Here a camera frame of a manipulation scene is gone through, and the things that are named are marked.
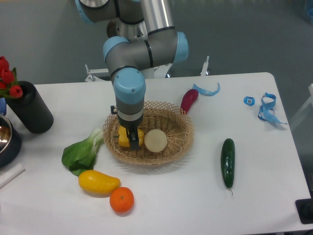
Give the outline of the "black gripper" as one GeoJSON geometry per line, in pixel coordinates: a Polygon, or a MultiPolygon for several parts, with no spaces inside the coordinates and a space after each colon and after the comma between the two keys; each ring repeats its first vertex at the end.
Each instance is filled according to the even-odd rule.
{"type": "Polygon", "coordinates": [[[142,123],[144,108],[142,108],[138,113],[130,115],[121,112],[115,105],[112,105],[110,109],[112,115],[117,115],[120,125],[126,128],[126,134],[129,140],[130,149],[139,149],[139,137],[137,128],[142,123]]]}

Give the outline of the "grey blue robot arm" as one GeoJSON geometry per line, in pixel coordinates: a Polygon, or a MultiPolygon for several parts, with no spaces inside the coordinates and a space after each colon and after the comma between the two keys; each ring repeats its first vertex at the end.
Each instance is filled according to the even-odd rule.
{"type": "Polygon", "coordinates": [[[126,128],[132,150],[139,148],[137,128],[144,113],[146,92],[143,70],[185,60],[189,45],[175,29],[168,0],[77,0],[76,7],[90,23],[118,19],[126,27],[143,25],[138,37],[116,35],[103,45],[103,56],[115,93],[119,123],[126,128]]]}

